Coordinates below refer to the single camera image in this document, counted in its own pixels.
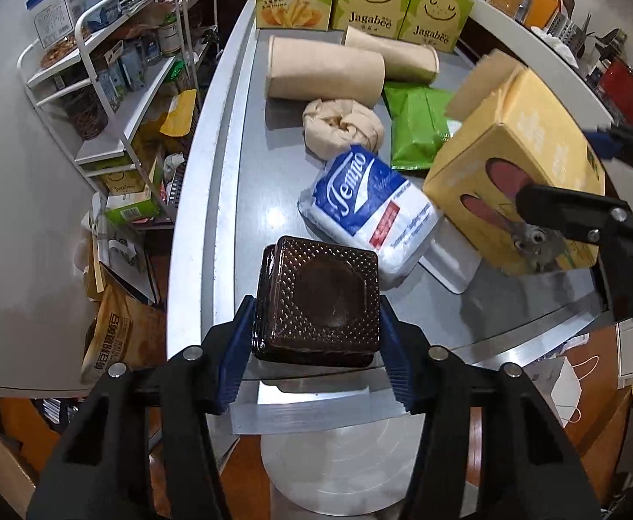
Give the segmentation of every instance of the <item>jagabee logo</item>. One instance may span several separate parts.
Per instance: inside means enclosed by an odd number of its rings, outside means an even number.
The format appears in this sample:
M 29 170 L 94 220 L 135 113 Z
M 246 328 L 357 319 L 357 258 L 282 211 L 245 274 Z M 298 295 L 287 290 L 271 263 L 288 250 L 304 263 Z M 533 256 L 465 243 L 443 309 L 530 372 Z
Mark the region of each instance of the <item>jagabee logo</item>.
M 446 33 L 441 33 L 438 30 L 432 31 L 431 29 L 422 29 L 419 25 L 415 26 L 413 35 L 422 35 L 425 39 L 436 39 L 444 44 L 449 43 L 449 36 Z
M 326 187 L 326 198 L 331 207 L 339 209 L 341 215 L 345 217 L 350 212 L 350 202 L 352 196 L 357 193 L 354 202 L 353 212 L 357 212 L 367 202 L 367 182 L 369 180 L 370 168 L 374 159 L 367 166 L 367 157 L 361 152 L 350 152 L 341 166 L 333 172 Z M 345 170 L 343 180 L 336 184 L 336 180 Z
M 393 24 L 393 20 L 388 17 L 379 17 L 376 16 L 361 16 L 354 11 L 350 11 L 350 21 L 355 21 L 357 23 L 371 23 L 372 25 L 381 25 L 381 27 L 385 27 L 386 29 L 390 29 Z

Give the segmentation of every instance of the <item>french fries illustration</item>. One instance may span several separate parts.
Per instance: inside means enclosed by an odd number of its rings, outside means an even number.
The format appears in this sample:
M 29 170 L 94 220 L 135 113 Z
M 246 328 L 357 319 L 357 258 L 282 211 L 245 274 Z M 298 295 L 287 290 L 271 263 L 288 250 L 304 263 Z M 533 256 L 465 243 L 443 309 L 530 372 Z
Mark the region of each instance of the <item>french fries illustration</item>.
M 273 27 L 314 27 L 323 13 L 309 0 L 292 0 L 288 5 L 263 8 L 261 16 Z

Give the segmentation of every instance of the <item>red appliance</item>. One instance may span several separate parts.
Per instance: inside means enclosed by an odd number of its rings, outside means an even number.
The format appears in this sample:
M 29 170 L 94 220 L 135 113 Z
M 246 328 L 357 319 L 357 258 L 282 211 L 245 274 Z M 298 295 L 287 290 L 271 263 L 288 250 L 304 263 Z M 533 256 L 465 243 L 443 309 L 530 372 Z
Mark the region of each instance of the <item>red appliance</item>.
M 612 57 L 598 88 L 622 112 L 626 123 L 633 125 L 633 68 L 629 68 L 620 58 Z

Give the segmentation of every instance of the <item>blue gripper pad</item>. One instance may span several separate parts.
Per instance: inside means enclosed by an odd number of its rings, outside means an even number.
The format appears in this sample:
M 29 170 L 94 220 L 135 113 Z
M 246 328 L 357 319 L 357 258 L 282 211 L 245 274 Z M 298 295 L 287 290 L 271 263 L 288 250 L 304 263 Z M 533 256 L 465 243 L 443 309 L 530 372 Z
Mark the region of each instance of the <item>blue gripper pad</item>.
M 429 350 L 429 342 L 418 326 L 398 320 L 384 295 L 381 295 L 380 322 L 380 352 L 388 380 L 396 401 L 410 411 L 418 401 L 415 377 Z
M 210 359 L 217 362 L 216 414 L 224 413 L 237 398 L 251 353 L 255 313 L 256 299 L 251 295 L 245 296 L 232 322 L 213 326 L 201 344 Z

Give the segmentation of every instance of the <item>tissue package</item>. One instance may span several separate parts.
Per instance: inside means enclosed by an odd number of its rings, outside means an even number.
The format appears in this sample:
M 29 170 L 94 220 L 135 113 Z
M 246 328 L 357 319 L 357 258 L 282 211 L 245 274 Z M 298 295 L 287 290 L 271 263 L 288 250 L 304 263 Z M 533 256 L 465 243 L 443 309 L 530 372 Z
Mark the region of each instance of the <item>tissue package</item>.
M 375 251 L 387 286 L 411 272 L 441 217 L 422 191 L 360 145 L 328 162 L 298 206 L 337 243 Z

